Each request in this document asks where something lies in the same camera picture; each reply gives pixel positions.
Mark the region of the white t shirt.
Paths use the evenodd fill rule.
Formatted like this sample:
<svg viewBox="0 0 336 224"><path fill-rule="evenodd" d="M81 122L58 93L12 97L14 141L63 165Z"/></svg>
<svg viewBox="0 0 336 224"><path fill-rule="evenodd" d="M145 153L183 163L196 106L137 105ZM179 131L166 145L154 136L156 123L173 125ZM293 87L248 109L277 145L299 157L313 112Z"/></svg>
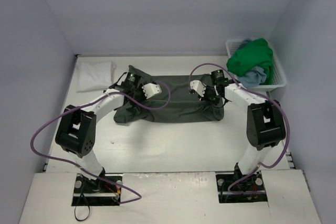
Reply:
<svg viewBox="0 0 336 224"><path fill-rule="evenodd" d="M115 65L112 61L78 65L77 92L103 90L113 83Z"/></svg>

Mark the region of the grey green t shirt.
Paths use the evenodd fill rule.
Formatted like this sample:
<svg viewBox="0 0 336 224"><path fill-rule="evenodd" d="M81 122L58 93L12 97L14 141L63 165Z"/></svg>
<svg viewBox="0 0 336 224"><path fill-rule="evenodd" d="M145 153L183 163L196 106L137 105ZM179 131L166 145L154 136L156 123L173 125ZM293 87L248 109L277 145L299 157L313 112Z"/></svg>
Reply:
<svg viewBox="0 0 336 224"><path fill-rule="evenodd" d="M142 102L143 105L158 108L163 106L171 98L166 107L160 110L147 110L132 101L118 108L114 114L117 124L127 124L137 120L146 120L155 123L195 123L220 121L224 118L223 100L218 102L201 101L188 90L188 76L152 76L132 65L129 65L129 73L141 77L140 83L153 81L165 83L168 87L162 87L162 93Z"/></svg>

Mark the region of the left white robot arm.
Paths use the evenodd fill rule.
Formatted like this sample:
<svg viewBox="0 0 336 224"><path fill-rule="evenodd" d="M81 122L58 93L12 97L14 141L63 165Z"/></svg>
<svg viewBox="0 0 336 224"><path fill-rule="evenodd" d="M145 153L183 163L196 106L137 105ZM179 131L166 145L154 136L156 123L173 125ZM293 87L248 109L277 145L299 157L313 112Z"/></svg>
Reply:
<svg viewBox="0 0 336 224"><path fill-rule="evenodd" d="M129 101L125 94L138 102L145 100L140 80L139 75L128 72L125 80L110 86L97 98L97 103L73 111L60 120L55 142L74 156L76 164L89 172L82 174L87 178L86 186L92 192L97 193L105 186L104 168L93 151L96 125L108 113Z"/></svg>

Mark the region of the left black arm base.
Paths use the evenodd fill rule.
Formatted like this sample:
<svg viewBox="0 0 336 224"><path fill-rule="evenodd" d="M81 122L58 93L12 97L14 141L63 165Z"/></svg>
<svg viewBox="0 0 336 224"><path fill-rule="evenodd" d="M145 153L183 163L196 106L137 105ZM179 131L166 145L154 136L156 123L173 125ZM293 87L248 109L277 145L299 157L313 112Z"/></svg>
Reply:
<svg viewBox="0 0 336 224"><path fill-rule="evenodd" d="M72 197L72 206L119 206L121 188L99 179L89 180L77 174Z"/></svg>

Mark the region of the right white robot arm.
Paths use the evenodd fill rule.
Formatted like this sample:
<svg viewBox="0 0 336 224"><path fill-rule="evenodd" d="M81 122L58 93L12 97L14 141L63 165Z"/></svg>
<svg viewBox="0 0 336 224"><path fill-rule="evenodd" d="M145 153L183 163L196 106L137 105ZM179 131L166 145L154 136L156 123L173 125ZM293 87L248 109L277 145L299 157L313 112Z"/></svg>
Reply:
<svg viewBox="0 0 336 224"><path fill-rule="evenodd" d="M246 91L245 87L235 80L224 76L222 70L211 72L211 86L202 80L190 82L190 90L196 92L202 101L217 105L232 102L246 112L247 148L243 157L235 165L232 175L233 184L245 188L264 161L267 154L286 137L283 116L279 111L279 103L269 101L266 96Z"/></svg>

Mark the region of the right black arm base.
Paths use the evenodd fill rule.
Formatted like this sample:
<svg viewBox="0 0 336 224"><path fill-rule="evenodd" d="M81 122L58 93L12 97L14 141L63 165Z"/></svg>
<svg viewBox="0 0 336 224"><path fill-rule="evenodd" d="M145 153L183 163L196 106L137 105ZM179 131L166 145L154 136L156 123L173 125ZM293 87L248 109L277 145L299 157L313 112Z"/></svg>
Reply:
<svg viewBox="0 0 336 224"><path fill-rule="evenodd" d="M260 171L244 178L235 165L232 173L216 173L216 186L220 204L267 202L267 194Z"/></svg>

